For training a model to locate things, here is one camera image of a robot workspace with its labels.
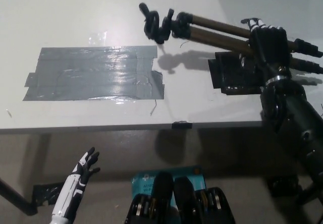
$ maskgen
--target robotic arm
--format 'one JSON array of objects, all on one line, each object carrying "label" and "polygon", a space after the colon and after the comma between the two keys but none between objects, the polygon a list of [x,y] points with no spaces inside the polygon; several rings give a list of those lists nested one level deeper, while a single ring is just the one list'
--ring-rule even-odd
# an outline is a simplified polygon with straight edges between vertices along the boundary
[{"label": "robotic arm", "polygon": [[94,151],[94,147],[87,151],[67,177],[52,211],[50,224],[72,224],[74,222],[87,182],[94,173],[100,171],[99,167],[90,170],[99,156],[99,152],[93,154]]},{"label": "robotic arm", "polygon": [[323,119],[306,100],[305,90],[291,79],[286,31],[266,26],[260,19],[247,19],[250,47],[264,73],[260,95],[263,117],[277,133],[287,154],[303,165],[313,184],[298,196],[304,204],[320,197],[323,187]]}]

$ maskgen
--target tape strip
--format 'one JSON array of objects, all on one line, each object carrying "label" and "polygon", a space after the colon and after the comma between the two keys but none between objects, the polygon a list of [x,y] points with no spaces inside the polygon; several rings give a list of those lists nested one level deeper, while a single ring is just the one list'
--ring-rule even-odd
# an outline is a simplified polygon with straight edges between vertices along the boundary
[{"label": "tape strip", "polygon": [[42,48],[24,100],[163,99],[156,46]]}]

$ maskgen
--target white finger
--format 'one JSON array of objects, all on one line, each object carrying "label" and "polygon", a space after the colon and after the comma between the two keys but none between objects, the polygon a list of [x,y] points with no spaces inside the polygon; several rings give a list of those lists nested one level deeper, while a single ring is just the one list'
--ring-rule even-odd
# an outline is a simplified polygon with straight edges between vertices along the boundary
[{"label": "white finger", "polygon": [[255,25],[257,25],[257,23],[254,21],[254,20],[249,20],[249,26],[250,27],[253,27],[253,26],[255,26]]},{"label": "white finger", "polygon": [[88,153],[86,152],[83,157],[80,159],[79,163],[84,166],[86,163],[86,157],[88,156]]},{"label": "white finger", "polygon": [[241,62],[241,66],[244,67],[244,62],[245,62],[245,58],[242,54],[239,54],[239,60]]},{"label": "white finger", "polygon": [[253,25],[250,31],[252,32],[254,29],[256,29],[256,28],[258,28],[258,27],[259,27],[259,26],[257,26],[257,25]]},{"label": "white finger", "polygon": [[265,25],[265,23],[261,20],[261,19],[259,19],[258,21],[257,21],[257,24],[258,24],[258,26],[263,26],[263,25]]}]

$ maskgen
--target white table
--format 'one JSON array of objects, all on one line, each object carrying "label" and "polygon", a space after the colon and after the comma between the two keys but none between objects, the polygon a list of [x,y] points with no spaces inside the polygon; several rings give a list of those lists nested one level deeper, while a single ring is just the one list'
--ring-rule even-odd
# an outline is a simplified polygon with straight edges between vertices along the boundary
[{"label": "white table", "polygon": [[[22,101],[42,47],[154,45],[143,32],[140,2],[161,18],[169,8],[175,15],[186,11],[234,25],[260,17],[323,49],[321,0],[0,0],[0,131],[157,129],[178,121],[193,128],[259,125],[259,95],[226,96],[213,89],[207,58],[220,49],[193,42],[180,47],[184,41],[173,38],[164,45],[169,55],[159,48],[154,60],[153,69],[163,74],[165,98],[157,100],[152,115],[154,100]],[[105,38],[99,41],[95,35]],[[322,84],[305,86],[320,113],[322,89]]]}]

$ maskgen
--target robot finger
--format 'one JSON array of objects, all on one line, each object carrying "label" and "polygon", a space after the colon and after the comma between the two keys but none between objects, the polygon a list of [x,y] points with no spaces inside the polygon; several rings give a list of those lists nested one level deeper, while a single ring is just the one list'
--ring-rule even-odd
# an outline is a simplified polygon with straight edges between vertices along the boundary
[{"label": "robot finger", "polygon": [[240,63],[241,63],[241,67],[244,67],[246,57],[244,55],[242,55],[242,54],[239,54],[239,60],[240,60]]},{"label": "robot finger", "polygon": [[256,23],[260,28],[266,27],[266,24],[261,19],[258,19]]},{"label": "robot finger", "polygon": [[95,151],[95,148],[94,148],[94,147],[92,147],[90,150],[88,150],[88,151],[83,155],[83,157],[80,159],[79,163],[80,163],[82,166],[84,166],[84,165],[85,165],[85,163],[88,161],[89,156],[90,156],[92,153],[94,153],[94,151]]},{"label": "robot finger", "polygon": [[241,20],[241,23],[247,24],[250,31],[253,31],[255,28],[259,27],[259,25],[257,24],[258,20],[258,18],[243,19]]},{"label": "robot finger", "polygon": [[87,161],[88,168],[90,168],[93,164],[98,161],[99,152],[96,152],[91,158]]},{"label": "robot finger", "polygon": [[90,170],[90,176],[92,176],[93,174],[99,172],[100,170],[101,170],[101,168],[99,168],[99,167],[96,167],[95,169]]}]

